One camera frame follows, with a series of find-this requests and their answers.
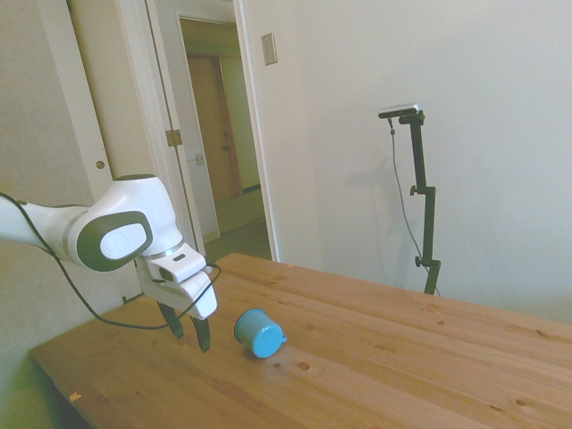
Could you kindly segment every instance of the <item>light switch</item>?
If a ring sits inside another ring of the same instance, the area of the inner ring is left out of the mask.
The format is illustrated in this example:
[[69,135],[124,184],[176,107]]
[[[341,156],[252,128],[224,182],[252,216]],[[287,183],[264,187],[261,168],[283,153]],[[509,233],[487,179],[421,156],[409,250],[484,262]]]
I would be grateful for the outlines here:
[[262,36],[262,50],[265,55],[266,65],[278,63],[278,58],[276,58],[276,45],[274,44],[274,33],[268,33]]

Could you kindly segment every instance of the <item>brown door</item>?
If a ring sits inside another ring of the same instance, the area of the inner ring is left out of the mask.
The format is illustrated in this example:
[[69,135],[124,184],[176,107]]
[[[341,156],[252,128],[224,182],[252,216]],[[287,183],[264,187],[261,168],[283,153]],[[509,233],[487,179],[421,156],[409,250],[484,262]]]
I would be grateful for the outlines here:
[[218,58],[188,60],[214,201],[237,197],[242,187]]

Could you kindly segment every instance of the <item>black cable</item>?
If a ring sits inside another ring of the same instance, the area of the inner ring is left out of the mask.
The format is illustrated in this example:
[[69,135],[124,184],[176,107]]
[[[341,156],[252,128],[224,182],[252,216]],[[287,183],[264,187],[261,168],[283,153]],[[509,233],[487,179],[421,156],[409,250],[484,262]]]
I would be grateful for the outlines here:
[[[59,258],[59,256],[54,252],[54,250],[50,247],[49,244],[47,244],[47,242],[44,240],[44,238],[42,237],[42,235],[39,233],[38,229],[36,228],[36,225],[34,225],[34,223],[32,222],[32,220],[29,218],[28,213],[26,213],[26,210],[24,210],[24,208],[21,206],[21,204],[14,198],[10,197],[7,194],[4,194],[3,192],[0,192],[0,197],[4,197],[6,198],[8,201],[10,201],[11,203],[13,203],[16,207],[18,207],[18,210],[20,210],[20,212],[22,213],[22,215],[24,216],[24,219],[26,219],[26,222],[28,223],[29,227],[32,229],[32,231],[34,232],[34,234],[36,235],[36,237],[38,237],[38,240],[42,243],[42,245],[46,248],[47,253],[49,253],[49,255],[55,259],[55,262],[59,265],[60,269],[62,270],[62,273],[65,277],[65,279],[68,281],[68,283],[70,284],[71,288],[73,289],[73,291],[75,292],[75,294],[78,296],[78,298],[81,300],[81,302],[83,303],[83,305],[85,306],[85,308],[88,309],[89,313],[91,313],[91,315],[93,315],[97,320],[99,320],[100,322],[103,322],[105,324],[112,324],[114,326],[120,326],[122,328],[131,328],[131,329],[143,329],[143,330],[147,330],[147,331],[155,331],[158,329],[164,329],[166,327],[169,326],[169,324],[161,324],[158,326],[144,326],[144,325],[139,325],[139,324],[123,324],[121,322],[115,322],[113,320],[108,320],[103,318],[101,315],[99,315],[98,313],[96,313],[96,311],[91,307],[91,305],[85,300],[85,298],[83,298],[83,296],[81,295],[80,291],[78,290],[78,288],[75,286],[75,284],[73,283],[72,278],[70,277],[70,275],[68,274],[67,270],[65,269],[65,267],[62,264],[62,260]],[[195,299],[195,301],[188,306],[180,315],[177,316],[177,319],[181,319],[184,315],[186,315],[194,306],[195,304],[197,304],[197,302],[203,298],[203,295],[205,295],[205,293],[213,286],[213,283],[216,282],[216,280],[219,278],[219,276],[221,275],[223,269],[218,266],[217,264],[211,264],[209,266],[212,266],[213,268],[216,268],[218,270],[218,273],[216,274],[216,276],[214,277],[213,280],[211,280],[208,285],[205,287],[205,290],[203,290],[200,295],[198,295],[197,299]]]
[[[391,134],[391,148],[392,148],[392,152],[393,152],[393,171],[395,172],[395,180],[397,181],[397,188],[400,190],[401,212],[403,213],[403,219],[405,219],[405,224],[408,227],[409,236],[413,240],[413,244],[415,244],[415,247],[417,249],[417,254],[419,255],[419,259],[423,259],[423,256],[421,255],[421,250],[419,249],[419,245],[417,244],[417,241],[415,240],[413,232],[411,232],[411,228],[409,227],[408,216],[405,213],[405,204],[403,202],[403,192],[401,191],[400,177],[397,174],[397,164],[395,162],[395,130],[393,129],[393,121],[391,120],[391,118],[387,118],[387,122],[390,123],[390,128],[391,128],[390,134]],[[423,268],[427,271],[427,274],[429,274],[429,269],[426,266],[423,266]],[[435,286],[435,290],[437,292],[437,295],[441,296],[441,293],[437,289],[437,286]]]

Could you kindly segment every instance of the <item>wooden table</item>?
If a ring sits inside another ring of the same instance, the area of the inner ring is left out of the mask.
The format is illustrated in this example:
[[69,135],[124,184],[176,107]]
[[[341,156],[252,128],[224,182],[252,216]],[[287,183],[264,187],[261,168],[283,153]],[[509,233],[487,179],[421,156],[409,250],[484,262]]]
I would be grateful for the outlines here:
[[[253,257],[220,266],[206,354],[184,317],[181,340],[92,321],[32,355],[97,428],[572,428],[572,326]],[[288,336],[268,359],[233,336],[252,307]],[[162,322],[147,298],[107,316]]]

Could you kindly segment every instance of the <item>blue cup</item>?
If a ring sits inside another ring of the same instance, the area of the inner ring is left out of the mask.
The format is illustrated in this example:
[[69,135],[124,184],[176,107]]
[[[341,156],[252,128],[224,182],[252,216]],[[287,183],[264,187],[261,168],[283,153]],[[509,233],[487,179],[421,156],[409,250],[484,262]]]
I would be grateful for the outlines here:
[[282,328],[260,308],[251,308],[239,317],[234,326],[234,338],[257,358],[270,357],[287,340]]

